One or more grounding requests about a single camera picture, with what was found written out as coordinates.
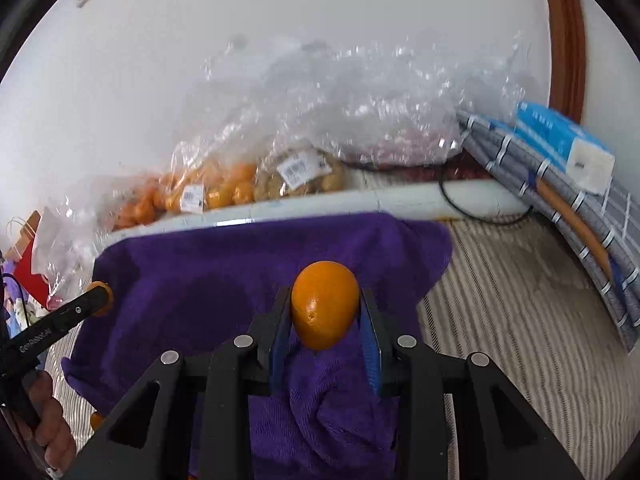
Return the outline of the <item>person's left hand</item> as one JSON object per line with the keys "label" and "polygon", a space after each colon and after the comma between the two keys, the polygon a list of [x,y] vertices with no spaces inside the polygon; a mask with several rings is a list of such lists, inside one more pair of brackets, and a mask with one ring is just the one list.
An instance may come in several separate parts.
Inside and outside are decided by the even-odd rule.
{"label": "person's left hand", "polygon": [[30,402],[41,408],[40,424],[36,430],[31,430],[18,418],[20,433],[26,441],[34,440],[44,448],[44,460],[49,466],[65,472],[76,456],[77,446],[63,416],[62,405],[53,396],[51,376],[38,370],[27,392]]}

